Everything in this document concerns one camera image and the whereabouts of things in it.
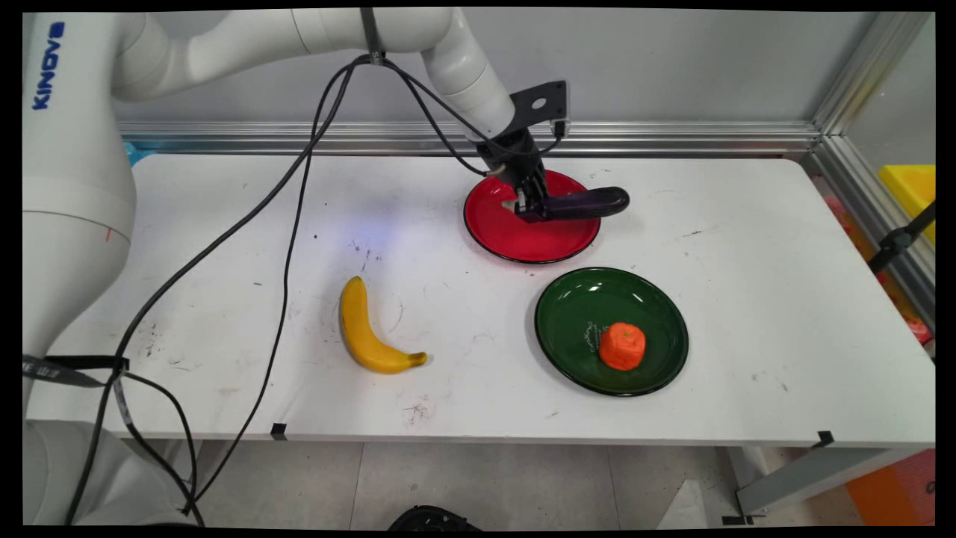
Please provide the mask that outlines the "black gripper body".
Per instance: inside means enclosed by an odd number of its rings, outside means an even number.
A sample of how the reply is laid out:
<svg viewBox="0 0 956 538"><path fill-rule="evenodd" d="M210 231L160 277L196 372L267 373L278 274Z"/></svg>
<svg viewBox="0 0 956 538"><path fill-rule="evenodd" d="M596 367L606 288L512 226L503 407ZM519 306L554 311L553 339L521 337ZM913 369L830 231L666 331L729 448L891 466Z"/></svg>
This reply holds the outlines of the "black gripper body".
<svg viewBox="0 0 956 538"><path fill-rule="evenodd" d="M532 180L545 179L546 170L529 129L493 137L491 143L476 143L476 150L490 170L504 167L496 177L512 190L522 188L531 197Z"/></svg>

